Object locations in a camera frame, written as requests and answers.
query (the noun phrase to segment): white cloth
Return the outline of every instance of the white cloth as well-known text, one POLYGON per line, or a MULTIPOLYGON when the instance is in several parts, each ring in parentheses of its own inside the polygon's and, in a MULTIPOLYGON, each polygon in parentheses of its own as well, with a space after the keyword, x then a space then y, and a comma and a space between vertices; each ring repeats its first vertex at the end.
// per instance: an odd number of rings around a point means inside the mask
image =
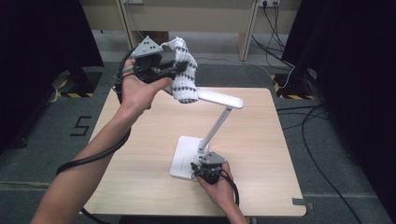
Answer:
POLYGON ((179 37, 174 40, 161 44, 161 46, 168 46, 175 52, 175 62, 189 62, 187 69, 183 73, 176 75, 172 85, 164 89, 164 91, 173 95, 176 100, 182 104, 191 104, 198 101, 197 89, 195 87, 195 71, 197 69, 197 62, 189 53, 186 42, 179 37))

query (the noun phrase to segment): yellow and black tape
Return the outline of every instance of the yellow and black tape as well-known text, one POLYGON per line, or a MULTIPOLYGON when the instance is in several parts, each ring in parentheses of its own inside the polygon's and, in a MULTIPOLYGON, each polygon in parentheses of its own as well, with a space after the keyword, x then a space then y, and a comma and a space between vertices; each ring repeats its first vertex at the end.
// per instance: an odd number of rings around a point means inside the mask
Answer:
POLYGON ((274 89, 276 96, 281 98, 281 99, 292 99, 292 100, 314 100, 314 96, 310 93, 299 93, 299 94, 285 94, 285 92, 282 91, 282 88, 279 87, 278 83, 275 82, 275 77, 276 75, 273 74, 271 75, 271 79, 274 81, 274 89))
POLYGON ((71 92, 71 91, 63 91, 63 88, 66 85, 70 84, 69 78, 67 77, 59 87, 58 97, 70 97, 70 98, 81 98, 81 97, 93 97, 93 92, 71 92))
POLYGON ((93 93, 58 92, 58 97, 70 97, 70 98, 93 97, 93 93))

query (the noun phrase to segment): electrical socket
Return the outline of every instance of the electrical socket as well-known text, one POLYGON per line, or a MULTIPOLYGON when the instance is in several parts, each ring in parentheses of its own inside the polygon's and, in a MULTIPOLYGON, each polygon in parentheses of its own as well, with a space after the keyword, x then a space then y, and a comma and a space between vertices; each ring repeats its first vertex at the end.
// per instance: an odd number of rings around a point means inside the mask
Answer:
MULTIPOLYGON (((275 3, 277 3, 278 6, 280 4, 280 0, 265 0, 265 1, 267 1, 267 7, 274 7, 275 3)), ((264 0, 259 1, 259 7, 262 7, 263 2, 264 0)))

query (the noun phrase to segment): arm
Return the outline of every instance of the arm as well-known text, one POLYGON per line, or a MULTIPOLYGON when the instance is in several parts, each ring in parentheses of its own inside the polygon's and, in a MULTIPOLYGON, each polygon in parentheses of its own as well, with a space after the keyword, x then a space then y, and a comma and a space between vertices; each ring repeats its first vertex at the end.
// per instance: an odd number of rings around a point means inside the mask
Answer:
MULTIPOLYGON (((230 175, 231 179, 233 179, 229 163, 222 164, 222 169, 230 175)), ((248 221, 246 220, 241 209, 239 209, 238 205, 236 205, 235 201, 233 200, 233 188, 230 186, 227 180, 225 180, 223 177, 220 177, 216 184, 210 185, 200 176, 198 176, 197 179, 198 183, 205 189, 212 202, 224 212, 230 223, 248 224, 248 221)))
MULTIPOLYGON (((133 63, 133 60, 129 60, 124 66, 133 63)), ((155 94, 171 81, 171 78, 163 78, 146 84, 135 76, 125 77, 122 82, 122 104, 115 116, 74 160, 114 147, 149 108, 155 94)), ((96 190, 111 158, 112 155, 58 174, 44 194, 32 223, 73 223, 96 190)))

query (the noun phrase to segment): wooden table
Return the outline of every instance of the wooden table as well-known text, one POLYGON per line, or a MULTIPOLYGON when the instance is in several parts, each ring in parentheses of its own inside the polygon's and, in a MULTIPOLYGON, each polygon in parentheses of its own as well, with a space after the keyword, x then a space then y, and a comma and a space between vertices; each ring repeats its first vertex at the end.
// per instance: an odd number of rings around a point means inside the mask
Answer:
MULTIPOLYGON (((292 203, 303 196, 271 93, 253 88, 208 89, 244 100, 244 108, 233 110, 209 149, 230 162, 245 216, 303 216, 305 206, 292 203)), ((118 107, 111 91, 92 136, 118 107)), ((224 216, 196 181, 169 174, 178 138, 205 137, 222 110, 223 106, 204 101, 183 105, 160 91, 152 108, 133 126, 128 142, 114 155, 85 208, 93 214, 224 216)))

